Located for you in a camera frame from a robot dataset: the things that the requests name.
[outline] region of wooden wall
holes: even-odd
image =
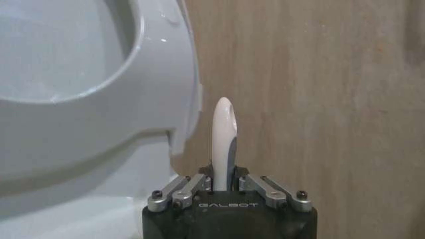
[[[424,239],[425,2],[186,5],[204,111],[176,171],[206,165],[228,96],[237,163],[308,191],[320,239]]]

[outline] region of screw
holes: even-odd
[[[305,191],[297,191],[297,199],[305,200],[306,199],[306,192]]]
[[[176,210],[180,210],[181,209],[181,202],[180,201],[174,201],[173,202],[173,208],[176,209]]]
[[[162,197],[162,191],[161,190],[154,190],[152,192],[152,199],[156,200],[156,199],[158,199],[161,197]]]

